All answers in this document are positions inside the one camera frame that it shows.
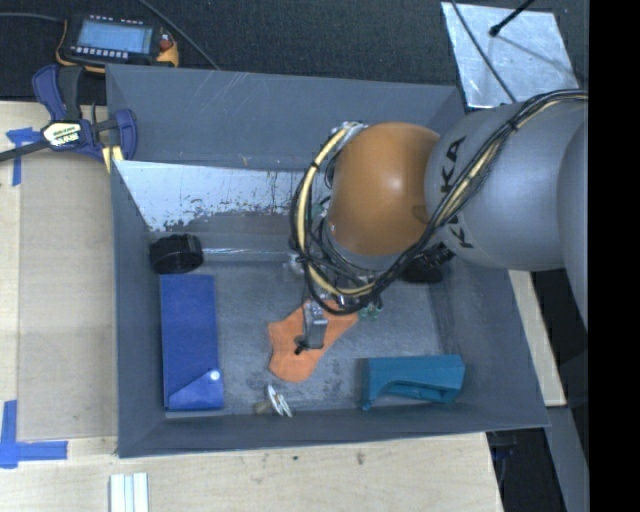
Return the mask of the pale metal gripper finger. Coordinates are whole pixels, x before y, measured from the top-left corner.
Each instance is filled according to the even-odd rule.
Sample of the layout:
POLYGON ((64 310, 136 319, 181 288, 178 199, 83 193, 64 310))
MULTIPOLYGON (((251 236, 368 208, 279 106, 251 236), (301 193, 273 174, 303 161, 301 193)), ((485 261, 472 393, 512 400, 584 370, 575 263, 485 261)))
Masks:
POLYGON ((309 349, 311 326, 313 321, 313 314, 311 311, 311 303, 307 301, 302 307, 302 334, 295 338, 296 348, 295 354, 300 355, 302 352, 309 349))
POLYGON ((324 310, 318 304, 310 305, 310 347, 321 349, 324 345, 324 337, 328 326, 328 319, 324 310))

